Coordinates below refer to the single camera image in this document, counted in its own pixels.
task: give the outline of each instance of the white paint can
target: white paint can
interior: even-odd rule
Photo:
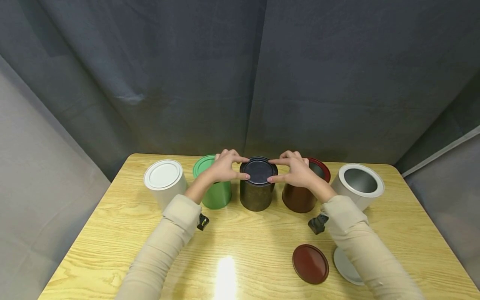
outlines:
[[[157,161],[144,174],[144,184],[155,197],[162,211],[178,194],[187,190],[187,180],[181,164],[172,159]]]
[[[382,178],[372,169],[359,164],[343,165],[331,186],[337,194],[350,197],[361,211],[385,190]]]

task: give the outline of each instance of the person's left hand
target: person's left hand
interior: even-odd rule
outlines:
[[[250,175],[247,173],[235,172],[232,169],[232,163],[247,163],[250,160],[242,157],[234,149],[224,149],[222,153],[215,155],[215,162],[203,173],[210,178],[212,183],[219,181],[230,181],[233,179],[248,180]]]

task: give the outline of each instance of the hand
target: hand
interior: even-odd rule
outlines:
[[[336,196],[332,187],[309,168],[308,159],[302,158],[298,151],[285,151],[280,155],[280,159],[271,159],[268,162],[290,167],[288,174],[271,176],[267,179],[268,182],[285,182],[307,188],[322,203]]]
[[[250,175],[235,172],[232,169],[232,163],[246,163],[249,161],[248,158],[241,157],[234,149],[230,151],[224,149],[222,153],[215,155],[215,162],[203,173],[212,180],[212,183],[233,179],[248,180],[250,179]]]
[[[288,184],[309,188],[318,176],[308,167],[309,161],[302,158],[298,151],[285,151],[280,155],[280,159],[270,159],[271,164],[289,166],[290,172],[285,175],[271,176],[268,182],[286,182]]]

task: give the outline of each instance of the black paint can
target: black paint can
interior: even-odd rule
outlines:
[[[248,163],[240,165],[240,172],[250,175],[249,180],[240,181],[240,201],[251,211],[259,212],[266,209],[272,202],[274,183],[269,183],[267,178],[278,175],[276,165],[268,162],[263,156],[250,157]]]

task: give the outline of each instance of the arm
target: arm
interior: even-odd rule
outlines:
[[[217,154],[215,163],[193,181],[185,195],[173,198],[130,266],[116,300],[160,298],[168,270],[195,232],[201,211],[199,204],[206,191],[214,182],[248,179],[248,174],[232,170],[233,162],[248,161],[235,150],[224,150]]]
[[[339,196],[310,168],[298,152],[286,151],[273,164],[287,165],[286,175],[269,182],[286,182],[308,188],[328,214],[326,227],[338,247],[354,265],[363,282],[378,300],[420,300],[421,291],[402,265],[368,225],[367,217],[346,196]]]
[[[318,187],[312,188],[314,195],[318,195],[316,189]],[[424,299],[415,282],[349,197],[329,198],[323,204],[323,210],[329,216],[326,228],[332,239],[343,250],[375,299]]]

